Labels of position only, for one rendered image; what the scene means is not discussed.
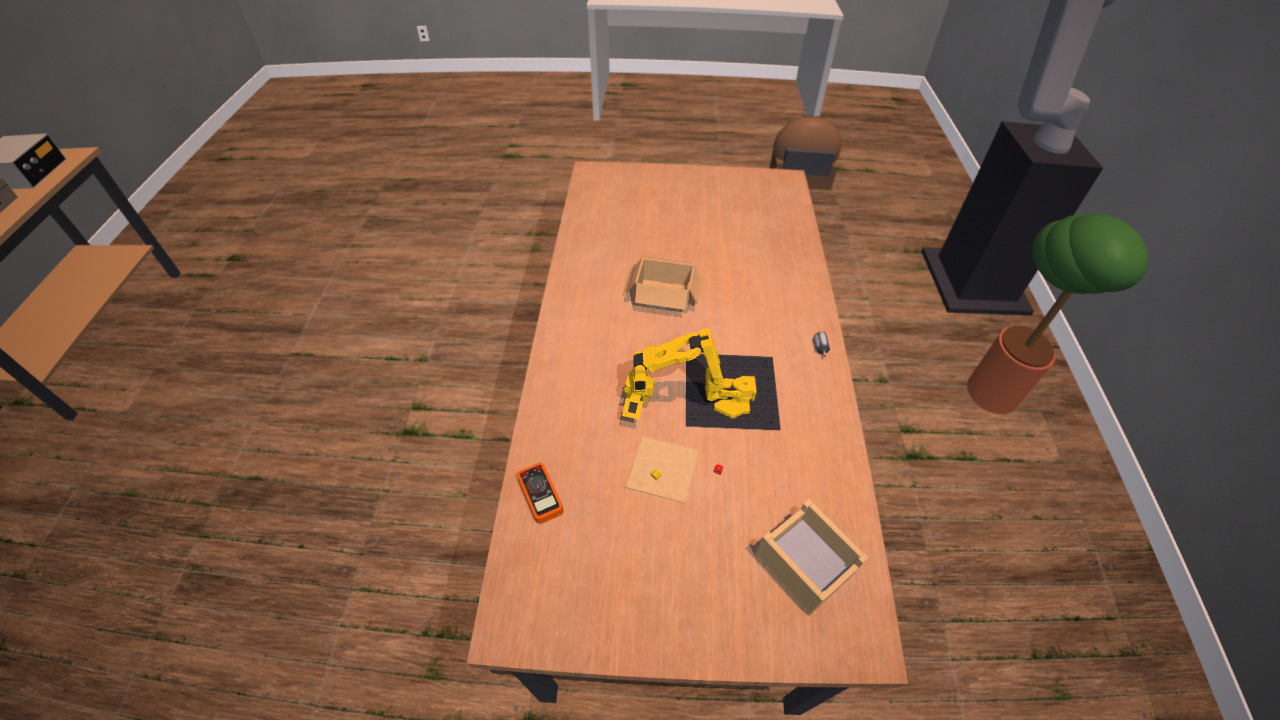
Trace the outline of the orange digital multimeter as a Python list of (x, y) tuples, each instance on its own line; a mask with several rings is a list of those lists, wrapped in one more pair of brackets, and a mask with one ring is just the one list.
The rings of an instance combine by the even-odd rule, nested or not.
[(520, 486), (538, 524), (561, 516), (564, 510), (544, 464), (538, 462), (517, 473)]

